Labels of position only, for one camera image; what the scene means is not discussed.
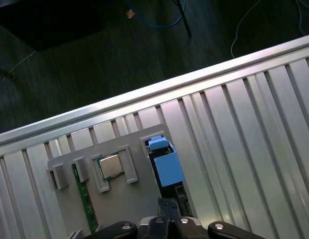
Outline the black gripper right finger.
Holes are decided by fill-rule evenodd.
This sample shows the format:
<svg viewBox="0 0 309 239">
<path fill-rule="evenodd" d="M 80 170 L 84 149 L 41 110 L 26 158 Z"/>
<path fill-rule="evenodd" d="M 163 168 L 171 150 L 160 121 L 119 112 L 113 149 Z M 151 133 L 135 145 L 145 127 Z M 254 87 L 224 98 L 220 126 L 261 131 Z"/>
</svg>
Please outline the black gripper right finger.
<svg viewBox="0 0 309 239">
<path fill-rule="evenodd" d="M 232 224 L 215 221 L 204 228 L 197 218 L 180 214 L 177 200 L 169 200 L 169 218 L 177 239 L 261 239 L 262 237 Z"/>
</svg>

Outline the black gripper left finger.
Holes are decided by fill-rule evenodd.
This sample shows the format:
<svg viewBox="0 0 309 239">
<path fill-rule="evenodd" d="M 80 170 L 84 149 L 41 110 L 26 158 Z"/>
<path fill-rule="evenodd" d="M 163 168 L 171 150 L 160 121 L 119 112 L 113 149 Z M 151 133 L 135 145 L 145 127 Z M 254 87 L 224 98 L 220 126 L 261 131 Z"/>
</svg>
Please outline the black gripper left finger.
<svg viewBox="0 0 309 239">
<path fill-rule="evenodd" d="M 166 239 L 169 235 L 168 199 L 158 199 L 158 215 L 143 218 L 139 225 L 120 221 L 88 236 L 90 239 Z"/>
</svg>

